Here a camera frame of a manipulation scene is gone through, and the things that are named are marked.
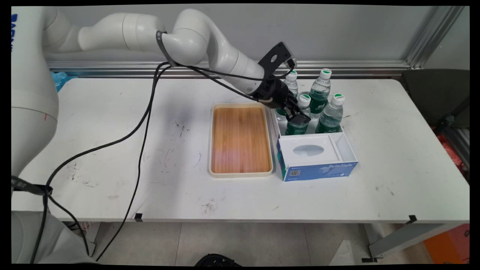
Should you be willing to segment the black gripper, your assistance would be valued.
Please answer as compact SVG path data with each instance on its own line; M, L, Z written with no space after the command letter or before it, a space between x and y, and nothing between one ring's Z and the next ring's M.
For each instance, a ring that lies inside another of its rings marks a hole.
M257 101L271 109L286 106L286 119L292 125L308 125L310 116L302 112L297 99L287 99L288 87L281 79L262 82L257 88Z

